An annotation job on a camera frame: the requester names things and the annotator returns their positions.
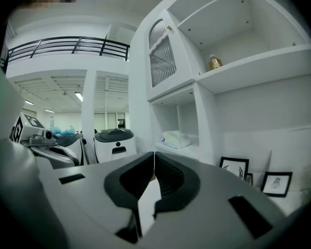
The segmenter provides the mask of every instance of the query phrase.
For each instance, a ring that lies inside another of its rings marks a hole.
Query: black picture frame
[[[253,173],[247,173],[247,178],[246,178],[246,181],[248,182],[248,176],[250,176],[251,178],[251,181],[250,181],[250,185],[253,186]]]
[[[266,182],[267,182],[267,178],[270,175],[273,175],[273,176],[288,176],[289,177],[287,185],[286,185],[285,193],[268,193],[268,192],[264,192],[265,185],[266,185]],[[262,191],[265,195],[267,195],[269,197],[286,197],[287,193],[288,193],[288,190],[289,190],[291,178],[292,178],[292,172],[265,172],[263,184],[261,185],[260,191]]]
[[[244,170],[244,175],[243,175],[243,180],[246,180],[247,174],[248,174],[248,168],[249,168],[249,160],[248,159],[236,159],[236,158],[227,158],[227,157],[221,157],[220,165],[219,167],[222,168],[223,162],[225,160],[228,161],[236,161],[236,162],[244,162],[245,164],[245,170]]]

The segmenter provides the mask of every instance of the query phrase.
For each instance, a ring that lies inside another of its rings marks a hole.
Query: white pillar
[[[87,141],[86,150],[90,164],[96,163],[94,153],[94,95],[97,71],[88,70],[85,77],[82,103],[82,131]]]

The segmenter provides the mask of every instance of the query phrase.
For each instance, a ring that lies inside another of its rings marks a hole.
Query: black slot
[[[122,152],[126,152],[125,147],[116,147],[112,149],[112,154],[118,154]]]
[[[77,180],[80,180],[80,179],[83,179],[83,178],[85,178],[85,176],[79,173],[79,174],[75,174],[75,175],[72,175],[72,176],[67,176],[67,177],[60,178],[59,180],[60,180],[61,184],[64,185],[64,184],[68,184],[68,183],[71,183],[73,181],[77,181]]]
[[[266,219],[244,197],[233,197],[228,201],[255,239],[272,229]]]

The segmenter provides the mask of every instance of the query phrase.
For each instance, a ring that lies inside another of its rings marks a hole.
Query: ceiling panel
[[[22,96],[42,109],[55,112],[80,112],[82,102],[75,92],[83,94],[84,76],[43,77],[16,81],[13,86]],[[98,77],[96,81],[95,112],[117,112],[128,109],[128,80]]]

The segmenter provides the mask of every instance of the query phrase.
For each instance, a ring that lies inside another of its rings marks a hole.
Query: white cabinet
[[[152,86],[146,64],[156,150],[213,165],[248,158],[253,172],[270,160],[277,171],[302,169],[301,151],[311,169],[311,33],[288,0],[176,0],[159,19],[171,30],[147,51],[168,38],[176,72]],[[223,66],[210,71],[210,54]],[[170,130],[194,143],[162,145]]]
[[[199,128],[192,85],[150,103],[153,140],[159,151],[199,160]],[[174,149],[162,144],[162,133],[179,130],[189,136],[192,144]]]
[[[184,38],[177,24],[175,17],[164,10],[146,36],[146,40],[149,41],[149,58],[146,65],[148,101],[194,81],[194,73],[197,73],[194,65],[196,62],[191,62],[191,47],[187,47],[190,42]]]

